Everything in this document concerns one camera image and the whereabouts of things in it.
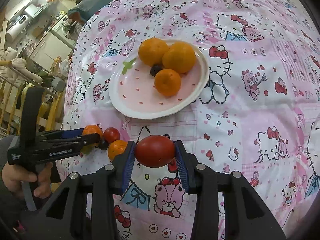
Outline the left hand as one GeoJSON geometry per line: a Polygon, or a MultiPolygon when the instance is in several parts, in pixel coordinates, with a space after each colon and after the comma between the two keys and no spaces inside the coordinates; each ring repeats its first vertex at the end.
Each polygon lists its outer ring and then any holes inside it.
{"type": "Polygon", "coordinates": [[[9,165],[6,163],[1,171],[2,180],[6,188],[17,198],[23,198],[21,182],[38,182],[38,187],[34,190],[35,197],[44,199],[49,197],[50,176],[52,174],[53,163],[46,163],[44,169],[35,175],[18,165],[9,165]]]}

